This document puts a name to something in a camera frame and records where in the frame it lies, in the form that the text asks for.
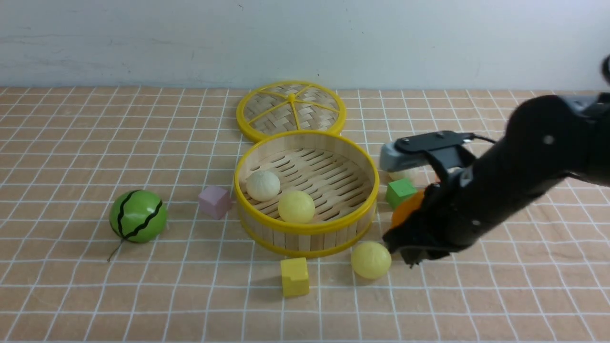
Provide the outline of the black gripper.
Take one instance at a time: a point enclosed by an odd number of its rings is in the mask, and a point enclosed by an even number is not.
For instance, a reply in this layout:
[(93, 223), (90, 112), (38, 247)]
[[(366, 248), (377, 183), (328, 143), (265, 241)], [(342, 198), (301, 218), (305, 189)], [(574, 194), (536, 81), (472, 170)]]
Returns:
[(425, 188), (421, 207), (402, 224), (383, 234), (388, 252), (398, 253), (413, 268), (423, 261), (464, 251), (479, 241), (480, 229), (458, 213), (451, 203), (453, 195), (439, 183)]

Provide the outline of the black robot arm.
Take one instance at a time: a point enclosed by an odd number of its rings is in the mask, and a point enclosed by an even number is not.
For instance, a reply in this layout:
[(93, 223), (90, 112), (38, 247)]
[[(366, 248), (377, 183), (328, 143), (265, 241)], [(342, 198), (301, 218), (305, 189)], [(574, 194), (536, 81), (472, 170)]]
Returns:
[(464, 144), (473, 133), (436, 131), (403, 137), (381, 148), (386, 172), (429, 165), (439, 180), (396, 214), (383, 241), (405, 263), (442, 259), (490, 230), (564, 179), (608, 186), (610, 100), (598, 95), (544, 95), (513, 111), (505, 135), (479, 158)]

